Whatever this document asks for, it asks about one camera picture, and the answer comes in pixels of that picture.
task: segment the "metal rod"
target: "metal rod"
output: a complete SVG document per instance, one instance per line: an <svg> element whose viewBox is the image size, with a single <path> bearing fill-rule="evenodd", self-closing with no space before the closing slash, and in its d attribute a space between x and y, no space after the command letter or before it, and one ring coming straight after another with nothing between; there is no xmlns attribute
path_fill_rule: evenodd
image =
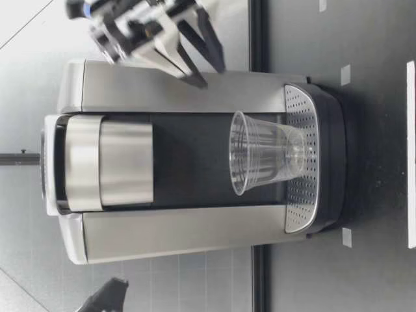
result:
<svg viewBox="0 0 416 312"><path fill-rule="evenodd" d="M38 166L40 154L0 154L0 166Z"/></svg>

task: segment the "gray floor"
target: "gray floor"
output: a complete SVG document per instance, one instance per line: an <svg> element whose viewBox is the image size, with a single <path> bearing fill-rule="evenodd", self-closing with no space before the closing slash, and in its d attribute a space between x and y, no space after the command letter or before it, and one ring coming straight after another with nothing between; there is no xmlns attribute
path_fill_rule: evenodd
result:
<svg viewBox="0 0 416 312"><path fill-rule="evenodd" d="M270 71L309 75L334 93L349 143L339 227L271 247L271 311L414 311L406 63L416 58L416 2L328 0L324 12L318 0L269 3ZM351 83L341 86L348 64ZM342 245L340 226L352 230L352 248Z"/></svg>
<svg viewBox="0 0 416 312"><path fill-rule="evenodd" d="M101 55L86 33L88 25L67 20L65 1L15 2L0 11L0 153L39 152L43 118L56 112L65 63ZM247 1L235 0L221 11L218 27L231 70L248 70L247 10ZM112 276L130 281L126 312L251 311L250 247L75 266L56 218L46 215L34 166L0 168L0 215L0 269L21 287L21 292L9 288L0 273L0 303L7 304L1 311L43 306L72 312ZM20 295L25 291L40 304L27 305Z"/></svg>

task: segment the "stainless steel machine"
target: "stainless steel machine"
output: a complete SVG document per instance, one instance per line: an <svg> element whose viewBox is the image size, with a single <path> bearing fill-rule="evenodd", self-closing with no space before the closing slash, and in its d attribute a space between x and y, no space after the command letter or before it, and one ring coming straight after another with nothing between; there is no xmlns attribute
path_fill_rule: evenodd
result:
<svg viewBox="0 0 416 312"><path fill-rule="evenodd" d="M68 64L47 116L42 180L77 264L289 242L337 220L345 131L337 100L297 75L205 73L194 88L154 69ZM302 177L237 196L235 111L302 128Z"/></svg>

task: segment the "white tape marker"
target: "white tape marker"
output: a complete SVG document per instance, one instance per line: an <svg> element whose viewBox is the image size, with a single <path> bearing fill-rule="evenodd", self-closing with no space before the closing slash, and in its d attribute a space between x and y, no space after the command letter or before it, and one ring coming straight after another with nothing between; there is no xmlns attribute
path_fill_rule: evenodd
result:
<svg viewBox="0 0 416 312"><path fill-rule="evenodd" d="M343 245L352 248L352 232L345 227L343 227Z"/></svg>
<svg viewBox="0 0 416 312"><path fill-rule="evenodd" d="M351 83L351 65L341 68L341 86Z"/></svg>
<svg viewBox="0 0 416 312"><path fill-rule="evenodd" d="M415 62L407 64L408 102L408 246L416 247Z"/></svg>
<svg viewBox="0 0 416 312"><path fill-rule="evenodd" d="M326 11L326 0L319 0L319 12Z"/></svg>

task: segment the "stainless steel drip tray cover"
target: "stainless steel drip tray cover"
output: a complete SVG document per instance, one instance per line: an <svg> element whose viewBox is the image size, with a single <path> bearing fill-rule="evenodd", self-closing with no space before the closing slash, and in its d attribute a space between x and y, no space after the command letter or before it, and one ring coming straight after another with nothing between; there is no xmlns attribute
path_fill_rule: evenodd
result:
<svg viewBox="0 0 416 312"><path fill-rule="evenodd" d="M65 188L71 211L153 201L153 128L100 115L68 120Z"/></svg>
<svg viewBox="0 0 416 312"><path fill-rule="evenodd" d="M303 129L307 139L307 164L301 177L287 185L287 233L307 229L315 220L319 201L320 142L317 110L304 91L285 86L287 124Z"/></svg>

